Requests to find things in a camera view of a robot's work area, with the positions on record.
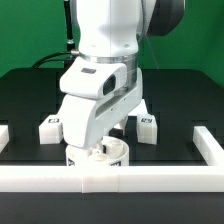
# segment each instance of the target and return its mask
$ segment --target small white block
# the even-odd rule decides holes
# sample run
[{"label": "small white block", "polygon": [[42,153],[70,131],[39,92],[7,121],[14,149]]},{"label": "small white block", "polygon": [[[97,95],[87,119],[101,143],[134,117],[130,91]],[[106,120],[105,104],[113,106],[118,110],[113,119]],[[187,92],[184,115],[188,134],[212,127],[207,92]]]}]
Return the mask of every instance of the small white block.
[{"label": "small white block", "polygon": [[0,125],[0,153],[9,142],[8,125]]},{"label": "small white block", "polygon": [[50,115],[39,126],[40,144],[58,144],[63,139],[62,122],[58,115]]},{"label": "small white block", "polygon": [[155,116],[150,114],[137,115],[138,142],[157,144],[157,124]]},{"label": "small white block", "polygon": [[145,100],[141,100],[141,103],[134,109],[132,110],[128,116],[137,116],[138,114],[147,114],[147,107],[145,104]]}]

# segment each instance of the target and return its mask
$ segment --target black label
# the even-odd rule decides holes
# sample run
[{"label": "black label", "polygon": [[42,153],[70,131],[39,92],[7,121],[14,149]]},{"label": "black label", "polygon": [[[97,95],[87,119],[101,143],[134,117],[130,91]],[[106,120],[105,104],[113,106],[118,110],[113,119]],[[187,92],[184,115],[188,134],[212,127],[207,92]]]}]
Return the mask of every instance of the black label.
[{"label": "black label", "polygon": [[75,162],[68,158],[68,166],[75,166]]},{"label": "black label", "polygon": [[143,123],[152,123],[152,119],[142,118],[141,122],[143,122]]},{"label": "black label", "polygon": [[55,119],[49,119],[48,123],[59,123],[59,119],[55,118]]},{"label": "black label", "polygon": [[121,161],[116,162],[116,163],[112,163],[111,166],[121,166]]},{"label": "black label", "polygon": [[83,69],[81,70],[81,72],[88,73],[88,74],[94,74],[94,73],[96,72],[96,69],[83,68]]}]

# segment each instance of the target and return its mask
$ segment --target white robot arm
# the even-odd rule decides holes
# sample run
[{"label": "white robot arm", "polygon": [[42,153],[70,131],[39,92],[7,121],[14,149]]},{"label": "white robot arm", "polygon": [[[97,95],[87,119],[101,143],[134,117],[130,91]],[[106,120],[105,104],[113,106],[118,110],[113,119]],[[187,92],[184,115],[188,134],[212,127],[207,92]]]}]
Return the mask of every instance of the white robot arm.
[{"label": "white robot arm", "polygon": [[140,103],[136,34],[148,31],[157,1],[72,1],[80,56],[60,80],[67,93],[60,116],[70,146],[90,148]]}]

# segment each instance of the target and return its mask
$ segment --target white cylindrical part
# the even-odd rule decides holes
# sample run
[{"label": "white cylindrical part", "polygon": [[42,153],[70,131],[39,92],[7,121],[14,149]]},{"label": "white cylindrical part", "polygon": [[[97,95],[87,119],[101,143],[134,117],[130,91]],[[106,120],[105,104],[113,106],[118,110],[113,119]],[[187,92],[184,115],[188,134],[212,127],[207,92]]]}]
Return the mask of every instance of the white cylindrical part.
[{"label": "white cylindrical part", "polygon": [[110,157],[107,154],[93,154],[88,158],[88,166],[109,166]]},{"label": "white cylindrical part", "polygon": [[67,166],[84,166],[88,157],[92,155],[92,149],[81,149],[68,145],[65,153]]},{"label": "white cylindrical part", "polygon": [[110,157],[109,164],[111,166],[129,166],[129,146],[127,143],[109,136],[104,136],[102,143],[106,146],[106,153]]},{"label": "white cylindrical part", "polygon": [[135,54],[140,10],[140,0],[77,0],[79,51],[96,57]]}]

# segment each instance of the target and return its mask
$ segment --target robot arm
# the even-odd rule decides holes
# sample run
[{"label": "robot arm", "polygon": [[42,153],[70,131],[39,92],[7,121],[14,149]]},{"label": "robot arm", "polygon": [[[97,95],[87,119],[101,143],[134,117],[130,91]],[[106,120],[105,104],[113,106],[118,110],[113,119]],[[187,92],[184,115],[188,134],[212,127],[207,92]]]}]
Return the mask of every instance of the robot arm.
[{"label": "robot arm", "polygon": [[[142,7],[137,34],[143,30],[143,8],[146,15],[146,33],[149,36],[165,36],[182,20],[185,10],[185,0],[139,0]],[[77,19],[77,0],[71,0],[72,23],[79,27]]]},{"label": "robot arm", "polygon": [[72,1],[73,21],[81,30],[80,57],[60,80],[67,93],[60,116],[69,145],[90,148],[141,102],[136,34],[147,33],[158,2]]}]

